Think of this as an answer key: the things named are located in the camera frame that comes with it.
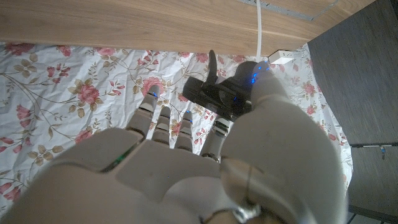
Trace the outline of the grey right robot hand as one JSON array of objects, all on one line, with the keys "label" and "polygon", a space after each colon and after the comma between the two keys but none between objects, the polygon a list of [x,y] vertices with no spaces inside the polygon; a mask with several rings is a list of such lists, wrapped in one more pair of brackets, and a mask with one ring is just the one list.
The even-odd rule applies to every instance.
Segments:
[{"label": "grey right robot hand", "polygon": [[79,142],[16,192],[1,222],[344,223],[340,154],[266,61],[251,67],[249,112],[215,122],[200,154],[191,113],[174,147],[167,108],[147,137],[153,87],[125,128]]}]

